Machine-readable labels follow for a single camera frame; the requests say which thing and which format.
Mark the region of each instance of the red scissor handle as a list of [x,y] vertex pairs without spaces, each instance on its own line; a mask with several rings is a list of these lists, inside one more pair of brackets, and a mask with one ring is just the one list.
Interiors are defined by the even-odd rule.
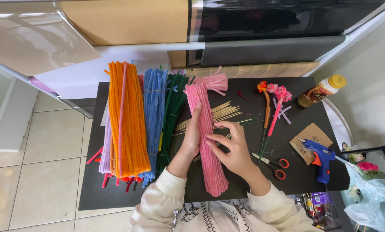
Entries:
[[280,166],[281,166],[282,168],[288,168],[288,167],[289,167],[289,162],[288,162],[286,159],[280,159],[280,160],[278,161],[278,163],[280,164]]
[[[278,177],[278,175],[277,175],[278,172],[281,173],[281,174],[283,174],[283,177],[282,177],[282,178]],[[275,172],[275,176],[276,176],[279,180],[284,180],[284,179],[286,178],[286,174],[285,174],[283,171],[281,171],[281,170],[277,170],[277,171]]]

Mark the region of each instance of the power cord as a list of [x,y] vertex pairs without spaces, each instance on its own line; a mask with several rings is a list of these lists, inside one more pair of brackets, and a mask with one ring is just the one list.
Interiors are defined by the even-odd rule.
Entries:
[[324,184],[324,186],[326,187],[326,192],[325,192],[325,193],[318,194],[318,195],[314,195],[314,196],[312,195],[311,197],[306,198],[306,199],[303,201],[303,204],[305,204],[308,200],[310,200],[310,199],[312,199],[312,198],[314,198],[314,197],[318,197],[318,196],[321,196],[321,195],[324,195],[324,194],[328,193],[328,192],[329,192],[329,186],[328,186],[327,184]]

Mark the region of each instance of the white sleeve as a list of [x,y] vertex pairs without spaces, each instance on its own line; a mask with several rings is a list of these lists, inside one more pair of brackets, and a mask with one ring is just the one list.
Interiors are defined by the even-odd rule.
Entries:
[[279,231],[312,231],[322,232],[314,227],[304,209],[294,203],[293,198],[287,197],[271,184],[270,191],[262,197],[247,193],[251,214],[264,223],[272,225]]
[[129,220],[132,231],[172,232],[174,211],[184,204],[185,183],[187,179],[178,178],[164,169],[155,183],[149,185],[135,206]]

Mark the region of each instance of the hot glue gun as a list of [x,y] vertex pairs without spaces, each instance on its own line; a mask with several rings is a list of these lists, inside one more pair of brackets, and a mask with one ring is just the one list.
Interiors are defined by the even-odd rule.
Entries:
[[317,180],[323,184],[327,184],[330,180],[329,161],[336,158],[336,153],[327,147],[308,139],[300,139],[306,149],[311,150],[316,155],[312,164],[317,164],[319,168],[319,176]]

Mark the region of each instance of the white shirt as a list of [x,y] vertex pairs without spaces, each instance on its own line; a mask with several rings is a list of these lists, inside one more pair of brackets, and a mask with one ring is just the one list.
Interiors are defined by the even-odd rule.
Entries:
[[247,193],[248,199],[184,204],[186,182],[164,169],[135,206],[130,231],[322,232],[301,206],[273,185],[262,197]]

